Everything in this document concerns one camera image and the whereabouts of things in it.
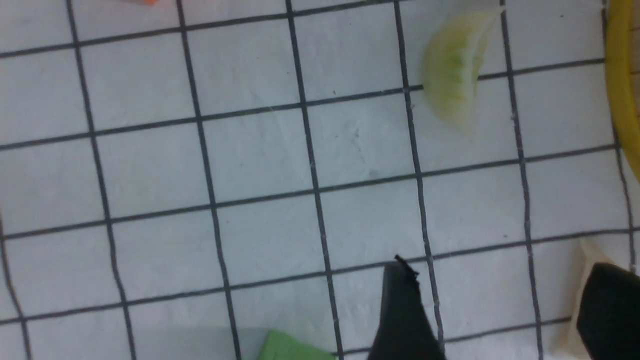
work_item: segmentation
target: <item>grid square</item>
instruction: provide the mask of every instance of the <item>grid square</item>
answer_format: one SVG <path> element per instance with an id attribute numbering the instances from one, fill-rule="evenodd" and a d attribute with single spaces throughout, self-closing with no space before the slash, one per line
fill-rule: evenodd
<path id="1" fill-rule="evenodd" d="M 189 0 L 182 4 L 187 24 L 285 13 L 281 0 Z"/>
<path id="2" fill-rule="evenodd" d="M 0 359 L 27 360 L 20 324 L 0 326 Z"/>
<path id="3" fill-rule="evenodd" d="M 35 320 L 27 327 L 34 359 L 131 358 L 121 309 Z"/>
<path id="4" fill-rule="evenodd" d="M 361 0 L 292 0 L 293 10 L 308 10 L 313 8 L 324 8 L 325 6 L 335 6 L 348 3 L 356 3 Z"/>
<path id="5" fill-rule="evenodd" d="M 537 244 L 533 256 L 542 321 L 571 316 L 584 268 L 580 241 Z"/>
<path id="6" fill-rule="evenodd" d="M 542 348 L 546 360 L 566 360 L 567 354 L 558 351 L 569 331 L 569 323 L 557 323 L 542 327 Z"/>
<path id="7" fill-rule="evenodd" d="M 9 294 L 9 289 L 6 286 L 6 277 L 4 275 L 4 269 L 0 266 L 0 320 L 12 319 L 18 316 Z"/>
<path id="8" fill-rule="evenodd" d="M 25 315 L 120 301 L 105 227 L 12 240 L 6 251 Z"/>
<path id="9" fill-rule="evenodd" d="M 101 220 L 89 140 L 0 152 L 0 208 L 7 234 Z"/>
<path id="10" fill-rule="evenodd" d="M 153 6 L 143 6 L 136 1 L 72 2 L 80 40 L 173 28 L 179 25 L 174 0 L 159 0 Z"/>
<path id="11" fill-rule="evenodd" d="M 321 186 L 411 174 L 403 95 L 309 108 Z"/>
<path id="12" fill-rule="evenodd" d="M 527 164 L 531 236 L 627 227 L 615 151 Z"/>
<path id="13" fill-rule="evenodd" d="M 324 271 L 312 195 L 221 208 L 218 218 L 231 284 Z"/>
<path id="14" fill-rule="evenodd" d="M 435 262 L 445 338 L 535 321 L 524 247 Z"/>
<path id="15" fill-rule="evenodd" d="M 526 156 L 613 143 L 604 65 L 517 76 L 515 90 Z"/>
<path id="16" fill-rule="evenodd" d="M 300 101 L 286 20 L 190 31 L 189 45 L 203 115 Z"/>
<path id="17" fill-rule="evenodd" d="M 467 341 L 447 343 L 445 350 L 450 359 L 538 359 L 536 329 L 510 331 Z"/>
<path id="18" fill-rule="evenodd" d="M 628 268 L 630 259 L 627 234 L 600 235 L 594 240 L 614 263 Z M 536 244 L 533 256 L 542 321 L 571 316 L 585 261 L 580 240 Z"/>
<path id="19" fill-rule="evenodd" d="M 447 18 L 465 11 L 490 9 L 498 6 L 497 0 L 462 1 L 403 1 L 400 3 L 402 15 L 406 71 L 409 85 L 422 84 L 422 57 L 431 37 L 440 29 Z M 504 41 L 500 21 L 488 33 L 489 44 L 484 54 L 480 74 L 506 71 L 504 61 Z"/>
<path id="20" fill-rule="evenodd" d="M 127 299 L 223 286 L 208 210 L 115 224 L 113 233 Z"/>
<path id="21" fill-rule="evenodd" d="M 513 68 L 601 58 L 600 1 L 506 2 Z"/>
<path id="22" fill-rule="evenodd" d="M 629 166 L 625 152 L 621 151 L 620 154 L 622 155 L 622 174 L 627 182 L 627 191 L 629 193 L 632 221 L 634 226 L 638 226 L 640 225 L 640 183 Z"/>
<path id="23" fill-rule="evenodd" d="M 0 33 L 0 52 L 70 43 L 67 7 L 63 1 L 5 0 Z"/>
<path id="24" fill-rule="evenodd" d="M 440 120 L 424 91 L 411 93 L 413 126 L 420 167 L 443 170 L 517 158 L 506 79 L 478 82 L 473 133 L 464 134 Z"/>
<path id="25" fill-rule="evenodd" d="M 312 187 L 300 110 L 210 121 L 204 131 L 218 202 Z"/>
<path id="26" fill-rule="evenodd" d="M 281 282 L 232 293 L 243 359 L 257 359 L 270 329 L 336 351 L 326 278 Z"/>
<path id="27" fill-rule="evenodd" d="M 73 50 L 0 60 L 0 94 L 2 144 L 87 130 Z"/>
<path id="28" fill-rule="evenodd" d="M 434 254 L 524 240 L 524 195 L 517 165 L 424 179 Z"/>
<path id="29" fill-rule="evenodd" d="M 393 4 L 297 17 L 307 100 L 402 86 Z"/>
<path id="30" fill-rule="evenodd" d="M 368 352 L 359 352 L 357 354 L 349 354 L 344 356 L 344 360 L 367 360 L 368 358 Z"/>
<path id="31" fill-rule="evenodd" d="M 139 360 L 234 360 L 224 293 L 131 306 Z"/>
<path id="32" fill-rule="evenodd" d="M 82 49 L 96 129 L 192 117 L 179 34 Z"/>
<path id="33" fill-rule="evenodd" d="M 415 263 L 411 266 L 420 273 L 418 281 L 422 305 L 431 328 L 437 333 L 427 264 Z M 383 274 L 384 269 L 380 267 L 333 276 L 344 350 L 370 347 L 373 344 L 380 323 Z"/>
<path id="34" fill-rule="evenodd" d="M 323 193 L 332 268 L 424 256 L 415 180 Z"/>
<path id="35" fill-rule="evenodd" d="M 209 203 L 194 124 L 101 136 L 112 216 Z"/>

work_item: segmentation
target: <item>lime wedge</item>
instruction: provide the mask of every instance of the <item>lime wedge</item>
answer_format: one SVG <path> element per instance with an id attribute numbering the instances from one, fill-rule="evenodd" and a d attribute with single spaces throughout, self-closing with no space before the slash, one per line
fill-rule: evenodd
<path id="1" fill-rule="evenodd" d="M 501 6 L 449 19 L 433 35 L 422 59 L 422 84 L 433 112 L 465 133 L 471 130 L 487 33 L 503 11 Z"/>

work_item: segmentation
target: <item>green object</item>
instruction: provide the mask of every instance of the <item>green object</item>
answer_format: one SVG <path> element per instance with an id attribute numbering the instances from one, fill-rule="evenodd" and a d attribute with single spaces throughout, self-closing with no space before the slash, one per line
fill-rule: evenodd
<path id="1" fill-rule="evenodd" d="M 258 360 L 335 360 L 335 357 L 283 332 L 269 331 Z"/>

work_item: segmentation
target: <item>black plastic piece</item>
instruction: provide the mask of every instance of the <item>black plastic piece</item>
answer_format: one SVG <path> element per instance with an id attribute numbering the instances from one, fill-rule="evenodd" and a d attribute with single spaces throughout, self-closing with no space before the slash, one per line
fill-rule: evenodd
<path id="1" fill-rule="evenodd" d="M 593 360 L 640 360 L 640 278 L 611 264 L 594 265 L 577 328 Z"/>
<path id="2" fill-rule="evenodd" d="M 418 273 L 399 256 L 385 266 L 380 326 L 369 360 L 445 360 L 422 306 Z"/>

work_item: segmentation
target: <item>yellow rim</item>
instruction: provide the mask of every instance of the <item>yellow rim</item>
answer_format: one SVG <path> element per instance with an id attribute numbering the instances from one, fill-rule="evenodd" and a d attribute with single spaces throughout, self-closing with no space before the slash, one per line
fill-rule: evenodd
<path id="1" fill-rule="evenodd" d="M 630 74 L 630 29 L 633 0 L 611 0 L 605 73 L 613 122 L 636 179 L 640 179 L 640 126 Z"/>

